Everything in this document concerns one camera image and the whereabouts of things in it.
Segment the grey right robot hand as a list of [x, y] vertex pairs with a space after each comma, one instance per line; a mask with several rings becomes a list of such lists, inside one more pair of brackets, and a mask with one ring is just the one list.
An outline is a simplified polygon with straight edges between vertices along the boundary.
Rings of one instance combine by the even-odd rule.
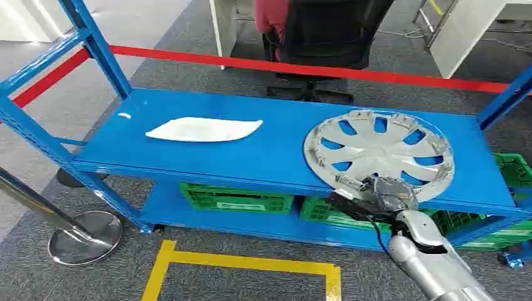
[[355, 196], [346, 188], [335, 189], [325, 202], [355, 220], [392, 224], [399, 212], [418, 209], [416, 192], [402, 179], [368, 176], [357, 184]]

